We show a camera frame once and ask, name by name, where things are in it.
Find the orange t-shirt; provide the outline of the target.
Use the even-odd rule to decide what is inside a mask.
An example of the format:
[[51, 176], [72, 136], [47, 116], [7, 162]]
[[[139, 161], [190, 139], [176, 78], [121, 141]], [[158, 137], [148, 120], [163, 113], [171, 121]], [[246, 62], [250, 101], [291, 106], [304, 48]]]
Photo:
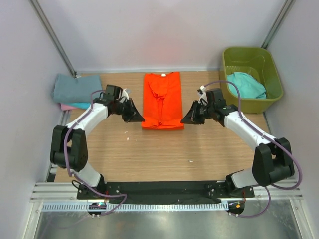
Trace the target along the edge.
[[146, 73], [143, 84], [144, 130], [183, 130], [180, 72]]

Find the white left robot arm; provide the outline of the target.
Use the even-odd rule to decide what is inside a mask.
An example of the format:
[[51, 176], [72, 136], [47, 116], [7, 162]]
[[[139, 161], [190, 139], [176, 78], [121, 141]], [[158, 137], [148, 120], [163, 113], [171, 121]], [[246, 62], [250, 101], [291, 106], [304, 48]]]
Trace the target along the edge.
[[102, 174], [88, 162], [87, 136], [110, 115], [119, 115], [126, 123], [144, 122], [128, 89], [107, 85], [105, 90], [97, 90], [98, 97], [91, 98], [88, 109], [69, 124], [57, 125], [53, 129], [50, 161], [66, 169], [69, 177], [74, 177], [88, 189], [94, 199], [106, 197], [106, 184]]

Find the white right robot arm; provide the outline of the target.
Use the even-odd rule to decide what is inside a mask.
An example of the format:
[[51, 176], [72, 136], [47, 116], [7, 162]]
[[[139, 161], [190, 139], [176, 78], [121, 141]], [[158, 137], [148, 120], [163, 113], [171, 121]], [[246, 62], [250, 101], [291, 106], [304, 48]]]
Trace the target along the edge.
[[262, 131], [249, 121], [238, 106], [228, 104], [220, 88], [201, 86], [199, 100], [195, 100], [186, 115], [181, 112], [181, 96], [169, 96], [159, 90], [145, 90], [143, 114], [136, 118], [142, 129], [182, 129], [184, 125], [202, 125], [213, 119], [232, 130], [254, 151], [253, 165], [226, 176], [222, 185], [230, 197], [243, 197], [253, 186], [267, 187], [294, 175], [294, 159], [290, 143]]

